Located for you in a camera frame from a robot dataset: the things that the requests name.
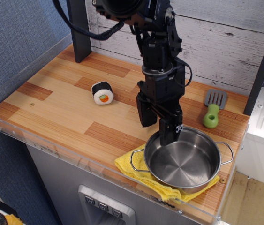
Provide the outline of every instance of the control panel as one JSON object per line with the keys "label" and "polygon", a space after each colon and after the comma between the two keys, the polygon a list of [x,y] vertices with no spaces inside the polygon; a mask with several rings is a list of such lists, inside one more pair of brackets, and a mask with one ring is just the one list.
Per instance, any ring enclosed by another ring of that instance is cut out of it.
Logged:
{"label": "control panel", "polygon": [[136,224],[135,211],[129,206],[84,185],[79,186],[78,194],[89,225],[102,225],[107,221],[116,225]]}

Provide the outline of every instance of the spatula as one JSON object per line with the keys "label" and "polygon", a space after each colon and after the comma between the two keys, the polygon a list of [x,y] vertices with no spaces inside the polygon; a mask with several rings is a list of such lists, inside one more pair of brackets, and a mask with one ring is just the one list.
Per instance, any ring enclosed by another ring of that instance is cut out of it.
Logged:
{"label": "spatula", "polygon": [[205,99],[208,112],[203,118],[203,124],[207,128],[215,128],[218,125],[218,112],[226,105],[227,94],[222,90],[209,89]]}

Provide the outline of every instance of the pot rim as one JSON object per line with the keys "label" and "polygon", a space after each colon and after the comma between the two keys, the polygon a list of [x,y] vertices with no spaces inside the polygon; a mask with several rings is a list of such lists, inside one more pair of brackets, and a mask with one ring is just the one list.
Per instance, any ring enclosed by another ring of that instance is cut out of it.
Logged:
{"label": "pot rim", "polygon": [[192,132],[192,133],[195,133],[196,135],[200,135],[200,136],[202,136],[203,138],[206,138],[206,139],[208,139],[211,143],[213,143],[214,144],[214,146],[215,146],[215,149],[217,150],[217,152],[218,152],[218,155],[219,155],[219,163],[218,163],[218,167],[217,167],[217,169],[216,169],[216,171],[213,173],[213,175],[207,180],[207,181],[205,181],[205,182],[203,182],[203,183],[201,183],[201,184],[197,184],[197,185],[193,185],[193,186],[176,186],[176,185],[173,185],[173,184],[171,184],[171,183],[168,183],[168,182],[165,182],[165,181],[163,181],[162,179],[160,179],[158,176],[156,176],[156,174],[154,173],[154,172],[152,172],[151,170],[150,170],[150,167],[149,167],[149,164],[148,164],[148,162],[147,162],[147,158],[145,157],[145,152],[146,151],[148,151],[148,150],[146,150],[146,149],[148,149],[148,147],[149,147],[149,144],[151,143],[151,142],[153,142],[153,141],[155,141],[157,138],[159,138],[159,131],[157,131],[156,133],[154,133],[149,139],[148,139],[148,141],[147,141],[147,143],[146,143],[146,145],[145,145],[145,147],[144,147],[144,161],[145,161],[145,164],[146,164],[146,166],[147,166],[147,168],[149,169],[149,171],[159,180],[159,181],[161,181],[161,182],[163,182],[163,183],[165,183],[165,184],[167,184],[167,185],[170,185],[170,186],[172,186],[172,187],[176,187],[176,188],[183,188],[183,189],[187,189],[187,188],[198,188],[198,187],[202,187],[202,186],[206,186],[212,179],[214,179],[215,177],[216,177],[216,175],[218,174],[218,172],[219,172],[219,170],[220,170],[220,166],[221,166],[221,153],[220,153],[220,150],[219,150],[219,148],[218,148],[218,146],[217,146],[217,144],[216,144],[216,142],[215,141],[213,141],[213,139],[212,138],[210,138],[207,134],[205,134],[204,132],[202,132],[202,131],[200,131],[200,130],[198,130],[198,129],[195,129],[195,128],[193,128],[193,127],[183,127],[183,130],[181,131],[181,133],[183,132],[183,131],[190,131],[190,132]]}

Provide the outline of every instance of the button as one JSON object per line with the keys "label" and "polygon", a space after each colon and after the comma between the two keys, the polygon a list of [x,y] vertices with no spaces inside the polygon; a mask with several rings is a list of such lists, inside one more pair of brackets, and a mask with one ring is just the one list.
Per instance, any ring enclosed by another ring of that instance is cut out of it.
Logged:
{"label": "button", "polygon": [[85,195],[85,199],[86,199],[86,202],[88,202],[89,204],[95,205],[95,201],[93,198],[90,198],[90,197]]}
{"label": "button", "polygon": [[103,204],[103,203],[101,203],[101,202],[98,202],[98,206],[99,206],[99,208],[100,208],[101,210],[103,210],[103,211],[106,211],[106,212],[109,211],[108,206],[105,205],[105,204]]}
{"label": "button", "polygon": [[114,216],[116,216],[118,218],[122,218],[122,213],[120,211],[112,209],[112,213],[113,213]]}

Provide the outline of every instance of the sushi roll toy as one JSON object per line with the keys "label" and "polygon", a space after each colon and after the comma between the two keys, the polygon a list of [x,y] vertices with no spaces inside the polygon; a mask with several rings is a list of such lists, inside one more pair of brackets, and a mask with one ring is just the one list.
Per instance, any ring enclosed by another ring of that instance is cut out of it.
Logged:
{"label": "sushi roll toy", "polygon": [[114,94],[107,82],[98,82],[91,87],[93,99],[98,105],[106,105],[112,102]]}

